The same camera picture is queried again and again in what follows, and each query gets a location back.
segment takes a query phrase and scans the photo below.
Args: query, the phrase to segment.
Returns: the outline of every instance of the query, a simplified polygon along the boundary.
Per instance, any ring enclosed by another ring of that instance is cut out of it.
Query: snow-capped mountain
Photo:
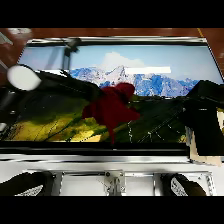
[[[118,66],[110,72],[95,67],[80,68],[72,70],[71,76],[95,83],[101,88],[128,82],[135,86],[135,94],[139,96],[185,96],[198,83],[198,80],[175,80],[160,74],[129,75],[125,73],[124,66]]]

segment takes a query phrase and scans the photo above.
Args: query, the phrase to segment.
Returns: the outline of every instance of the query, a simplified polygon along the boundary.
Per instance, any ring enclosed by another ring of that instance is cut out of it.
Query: red cloth
[[[140,114],[126,107],[134,94],[135,87],[129,83],[119,83],[115,87],[102,88],[104,95],[83,109],[82,118],[94,117],[100,125],[105,125],[114,144],[113,129],[120,122],[137,120]]]

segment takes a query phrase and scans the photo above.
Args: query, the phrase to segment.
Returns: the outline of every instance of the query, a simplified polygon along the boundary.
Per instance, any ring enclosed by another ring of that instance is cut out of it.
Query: blue sky
[[[57,54],[51,68],[46,65],[52,54]],[[222,79],[206,46],[82,46],[72,54],[71,69],[99,67],[110,71],[119,65],[128,67],[169,66],[174,79],[191,78],[222,83]],[[63,47],[26,48],[20,59],[34,70],[61,68]]]

